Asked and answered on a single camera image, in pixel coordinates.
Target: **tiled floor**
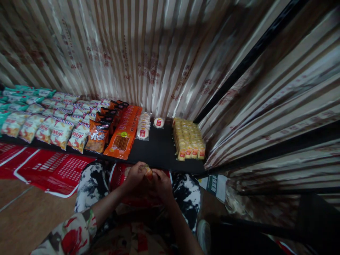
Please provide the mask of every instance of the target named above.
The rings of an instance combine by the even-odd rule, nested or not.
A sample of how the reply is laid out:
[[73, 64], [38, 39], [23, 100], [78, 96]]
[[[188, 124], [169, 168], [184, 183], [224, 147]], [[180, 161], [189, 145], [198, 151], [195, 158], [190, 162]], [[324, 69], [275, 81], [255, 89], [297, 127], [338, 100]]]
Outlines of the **tiled floor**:
[[[0, 180], [0, 187], [0, 254], [28, 254], [73, 214], [75, 195], [59, 198], [19, 180]], [[201, 191], [199, 219], [211, 222], [226, 214], [217, 198]]]

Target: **shelf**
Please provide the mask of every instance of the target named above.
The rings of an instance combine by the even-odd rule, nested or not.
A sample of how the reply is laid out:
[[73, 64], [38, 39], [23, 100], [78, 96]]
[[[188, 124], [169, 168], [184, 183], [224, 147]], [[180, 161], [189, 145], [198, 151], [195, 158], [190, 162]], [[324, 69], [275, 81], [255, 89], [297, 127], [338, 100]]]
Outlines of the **shelf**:
[[99, 158], [113, 162], [126, 162], [130, 164], [135, 164], [138, 161], [143, 161], [147, 163], [151, 168], [167, 169], [173, 172], [182, 172], [193, 175], [200, 175], [205, 173], [202, 160], [176, 160], [176, 148], [174, 146], [174, 141], [172, 138], [171, 121], [165, 121], [164, 129], [157, 129], [153, 126], [152, 120], [149, 132], [149, 141], [141, 141], [135, 139], [129, 158], [127, 160], [117, 159], [87, 150], [84, 150], [84, 153], [80, 154], [80, 152], [72, 149], [69, 146], [67, 146], [67, 151], [63, 151], [56, 145], [47, 144], [37, 139], [34, 139], [33, 142], [29, 144], [20, 138], [13, 138], [7, 135], [3, 135], [2, 137], [0, 137], [0, 142], [52, 150], [61, 153], [83, 155], [86, 157]]

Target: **red shopping basket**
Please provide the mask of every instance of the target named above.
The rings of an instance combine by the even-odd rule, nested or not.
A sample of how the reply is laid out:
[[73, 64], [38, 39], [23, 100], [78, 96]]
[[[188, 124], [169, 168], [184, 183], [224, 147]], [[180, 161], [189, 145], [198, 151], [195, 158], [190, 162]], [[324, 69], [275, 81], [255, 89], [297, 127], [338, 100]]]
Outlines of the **red shopping basket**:
[[81, 171], [92, 161], [93, 158], [38, 150], [15, 170], [14, 175], [46, 193], [67, 198], [77, 190]]
[[37, 149], [0, 143], [0, 179], [16, 179], [17, 169]]

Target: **hand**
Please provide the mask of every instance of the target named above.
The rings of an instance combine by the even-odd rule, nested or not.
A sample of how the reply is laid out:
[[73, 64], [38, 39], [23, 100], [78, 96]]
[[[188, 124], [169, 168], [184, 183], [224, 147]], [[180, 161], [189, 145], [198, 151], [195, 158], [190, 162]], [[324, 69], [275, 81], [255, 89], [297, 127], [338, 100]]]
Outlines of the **hand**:
[[173, 202], [174, 195], [172, 194], [172, 185], [170, 178], [163, 172], [158, 169], [151, 169], [152, 177], [155, 181], [156, 190], [158, 196], [162, 200], [162, 202], [167, 205], [170, 202]]
[[146, 169], [141, 167], [144, 165], [146, 165], [146, 163], [139, 161], [137, 164], [130, 168], [126, 180], [122, 184], [126, 192], [131, 192], [142, 181], [146, 173]]

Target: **black and white pants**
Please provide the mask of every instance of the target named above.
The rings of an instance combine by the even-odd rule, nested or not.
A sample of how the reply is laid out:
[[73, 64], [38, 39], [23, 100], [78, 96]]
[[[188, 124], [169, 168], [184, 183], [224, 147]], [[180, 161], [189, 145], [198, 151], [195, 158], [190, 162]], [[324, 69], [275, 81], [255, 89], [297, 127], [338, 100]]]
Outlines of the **black and white pants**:
[[[81, 173], [78, 186], [77, 200], [74, 212], [84, 211], [93, 206], [100, 199], [109, 194], [109, 174], [110, 169], [99, 161], [88, 164]], [[196, 232], [197, 214], [200, 209], [200, 190], [198, 181], [191, 178], [188, 174], [172, 173], [172, 191], [174, 197], [182, 211], [182, 214], [193, 233]], [[159, 217], [160, 221], [167, 221], [164, 210]], [[103, 234], [117, 226], [115, 215], [112, 214], [103, 226], [98, 229], [95, 239], [100, 238]], [[160, 233], [159, 229], [155, 230], [166, 239], [168, 233]]]

